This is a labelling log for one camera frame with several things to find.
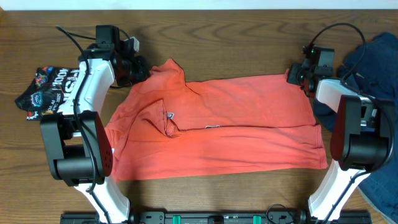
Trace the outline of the orange printed t-shirt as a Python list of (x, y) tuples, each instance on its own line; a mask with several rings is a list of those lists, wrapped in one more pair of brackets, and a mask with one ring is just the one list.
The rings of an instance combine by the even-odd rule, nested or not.
[(284, 74), (186, 82), (168, 60), (132, 87), (105, 130), (118, 181), (328, 165), (310, 102)]

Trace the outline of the navy blue garment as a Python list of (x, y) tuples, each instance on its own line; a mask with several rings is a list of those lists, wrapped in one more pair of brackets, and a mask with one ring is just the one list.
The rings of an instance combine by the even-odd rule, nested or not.
[[(343, 60), (338, 76), (345, 75), (356, 62), (356, 74), (347, 79), (347, 84), (397, 103), (397, 36), (381, 33), (366, 44), (365, 52), (362, 46), (357, 47)], [(359, 191), (389, 223), (397, 223), (397, 140), (391, 161), (362, 181)]]

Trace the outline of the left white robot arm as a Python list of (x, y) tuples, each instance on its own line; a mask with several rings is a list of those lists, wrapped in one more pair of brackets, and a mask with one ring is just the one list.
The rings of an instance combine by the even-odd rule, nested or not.
[(79, 58), (76, 85), (58, 111), (40, 120), (50, 173), (81, 192), (94, 215), (62, 215), (61, 223), (134, 223), (131, 203), (111, 176), (113, 148), (100, 119), (105, 96), (149, 77), (137, 47), (125, 50), (94, 47)]

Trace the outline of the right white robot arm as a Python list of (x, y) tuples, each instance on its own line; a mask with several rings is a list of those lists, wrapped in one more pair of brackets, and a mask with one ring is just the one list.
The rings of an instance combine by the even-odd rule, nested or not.
[(336, 112), (330, 140), (332, 161), (319, 188), (308, 200), (316, 223), (333, 223), (354, 189), (391, 160), (395, 143), (396, 109), (392, 100), (356, 90), (345, 81), (313, 74), (313, 69), (293, 64), (289, 84)]

